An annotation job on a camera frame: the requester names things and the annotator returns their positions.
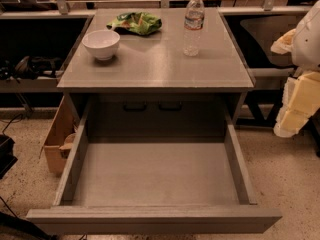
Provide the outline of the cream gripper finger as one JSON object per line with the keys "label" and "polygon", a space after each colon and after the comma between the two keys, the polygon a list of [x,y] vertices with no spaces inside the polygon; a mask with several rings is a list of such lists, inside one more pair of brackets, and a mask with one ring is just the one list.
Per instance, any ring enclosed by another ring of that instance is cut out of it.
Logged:
{"label": "cream gripper finger", "polygon": [[295,29],[289,30],[283,36],[274,41],[271,46],[271,51],[277,54],[286,54],[291,52],[295,32]]}
{"label": "cream gripper finger", "polygon": [[319,109],[320,73],[309,71],[298,78],[289,77],[273,129],[275,135],[282,138],[294,136]]}

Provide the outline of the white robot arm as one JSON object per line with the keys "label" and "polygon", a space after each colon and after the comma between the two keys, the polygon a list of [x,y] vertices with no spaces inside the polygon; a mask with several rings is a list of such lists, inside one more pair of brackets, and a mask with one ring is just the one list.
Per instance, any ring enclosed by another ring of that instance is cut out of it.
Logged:
{"label": "white robot arm", "polygon": [[272,44],[271,51],[277,54],[290,52],[297,67],[285,83],[283,105],[274,126],[277,136],[289,138],[297,134],[320,108],[320,1],[295,29]]}

